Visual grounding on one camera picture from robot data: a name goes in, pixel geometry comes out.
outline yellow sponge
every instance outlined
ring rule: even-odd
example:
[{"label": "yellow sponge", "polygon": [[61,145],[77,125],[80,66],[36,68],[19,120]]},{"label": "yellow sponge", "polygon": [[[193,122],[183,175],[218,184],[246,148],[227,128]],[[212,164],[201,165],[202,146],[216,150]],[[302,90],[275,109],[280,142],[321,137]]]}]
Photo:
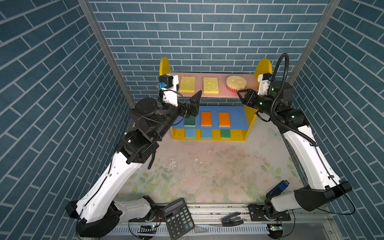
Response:
[{"label": "yellow sponge", "polygon": [[203,93],[218,93],[217,78],[204,77],[204,91]]},{"label": "yellow sponge", "polygon": [[179,92],[181,93],[194,93],[195,92],[196,77],[182,76],[180,82]]}]

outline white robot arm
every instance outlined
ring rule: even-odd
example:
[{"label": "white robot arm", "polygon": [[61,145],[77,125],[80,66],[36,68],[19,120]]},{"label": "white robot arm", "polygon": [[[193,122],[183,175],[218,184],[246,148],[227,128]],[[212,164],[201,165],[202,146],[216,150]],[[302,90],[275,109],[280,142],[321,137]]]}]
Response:
[{"label": "white robot arm", "polygon": [[118,223],[145,217],[156,206],[149,196],[129,202],[113,199],[128,178],[155,153],[166,132],[179,116],[197,116],[202,92],[189,99],[190,103],[178,103],[176,90],[178,76],[160,76],[159,107],[153,98],[140,100],[129,115],[135,128],[125,134],[118,144],[112,160],[97,182],[80,200],[71,201],[66,211],[78,220],[76,232],[81,237],[102,237]]},{"label": "white robot arm", "polygon": [[[275,76],[283,58],[285,58],[283,79],[276,81]],[[288,54],[283,53],[273,75],[266,73],[258,76],[260,83],[258,92],[252,89],[238,92],[244,105],[270,116],[269,120],[265,120],[258,112],[256,113],[261,120],[272,121],[279,128],[282,136],[296,153],[308,179],[308,186],[265,201],[265,215],[269,219],[276,219],[280,212],[290,209],[303,208],[312,211],[352,190],[349,182],[341,181],[325,159],[304,113],[291,107],[294,88],[285,82],[288,65]]]}]

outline calculator display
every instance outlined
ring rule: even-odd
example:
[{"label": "calculator display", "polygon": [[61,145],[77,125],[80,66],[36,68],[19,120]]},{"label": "calculator display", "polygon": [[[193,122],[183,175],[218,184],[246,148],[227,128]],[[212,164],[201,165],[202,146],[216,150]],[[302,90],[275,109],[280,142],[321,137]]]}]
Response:
[{"label": "calculator display", "polygon": [[179,206],[183,205],[183,201],[179,201],[172,206],[164,208],[164,212],[167,214],[169,212],[172,212],[174,209],[177,209]]}]

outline calculator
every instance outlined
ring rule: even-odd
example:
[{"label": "calculator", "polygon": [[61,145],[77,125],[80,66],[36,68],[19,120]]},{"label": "calculator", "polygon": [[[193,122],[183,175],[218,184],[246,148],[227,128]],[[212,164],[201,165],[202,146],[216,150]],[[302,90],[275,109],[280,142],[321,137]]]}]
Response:
[{"label": "calculator", "polygon": [[184,198],[170,203],[163,208],[162,212],[172,240],[181,237],[195,227]]}]

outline brick wall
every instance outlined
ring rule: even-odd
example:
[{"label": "brick wall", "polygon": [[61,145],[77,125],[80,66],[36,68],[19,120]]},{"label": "brick wall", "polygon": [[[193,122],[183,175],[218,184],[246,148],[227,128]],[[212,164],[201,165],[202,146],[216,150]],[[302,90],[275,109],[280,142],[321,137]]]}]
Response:
[{"label": "brick wall", "polygon": [[[345,239],[384,235],[384,1],[342,0],[296,80],[327,160],[353,191],[352,216],[333,216]],[[328,205],[352,210],[345,197]]]},{"label": "brick wall", "polygon": [[127,111],[77,0],[0,1],[0,239],[72,239]]},{"label": "brick wall", "polygon": [[[157,97],[160,59],[171,71],[253,74],[290,54],[290,71],[329,0],[95,1],[92,8],[134,101]],[[203,98],[202,104],[241,104]]]}]

